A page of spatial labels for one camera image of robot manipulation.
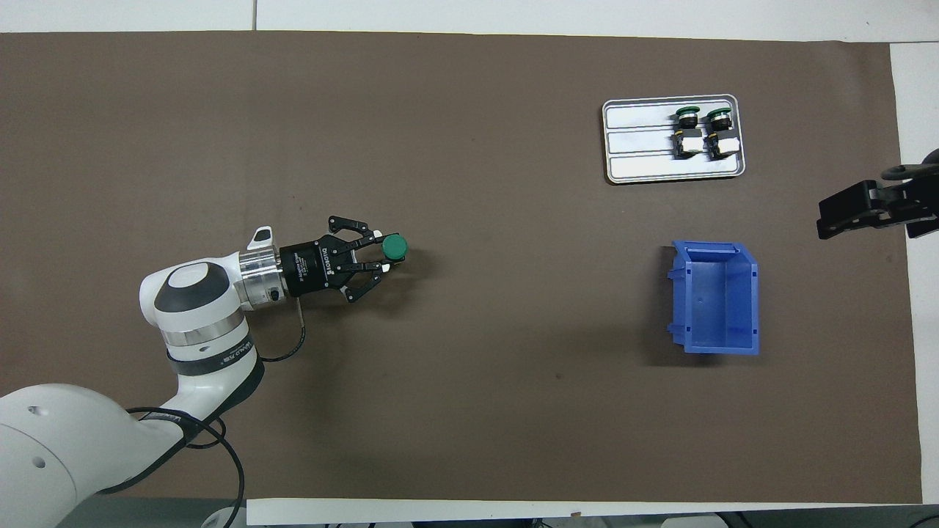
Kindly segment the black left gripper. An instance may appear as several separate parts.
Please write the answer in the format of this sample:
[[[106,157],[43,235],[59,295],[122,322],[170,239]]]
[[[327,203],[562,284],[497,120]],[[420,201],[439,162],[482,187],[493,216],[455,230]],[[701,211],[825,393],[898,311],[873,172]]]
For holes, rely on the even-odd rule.
[[[291,298],[322,290],[338,290],[348,303],[356,303],[382,281],[390,271],[390,261],[348,262],[326,264],[329,257],[353,260],[356,251],[382,243],[385,234],[372,230],[364,221],[332,215],[328,220],[329,234],[308,241],[279,247],[279,266],[286,294]],[[341,232],[353,235],[349,241]]]

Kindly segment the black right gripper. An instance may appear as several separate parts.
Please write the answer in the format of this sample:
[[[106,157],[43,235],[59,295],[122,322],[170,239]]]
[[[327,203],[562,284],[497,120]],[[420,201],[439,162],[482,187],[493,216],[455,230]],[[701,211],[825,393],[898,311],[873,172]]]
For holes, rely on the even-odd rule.
[[[939,230],[938,148],[919,164],[900,164],[885,169],[882,180],[895,181],[886,188],[892,191],[888,211],[894,221],[912,221],[906,224],[908,238],[920,238]],[[829,240],[839,234],[881,225],[883,200],[882,186],[875,180],[862,180],[818,202],[817,236]]]

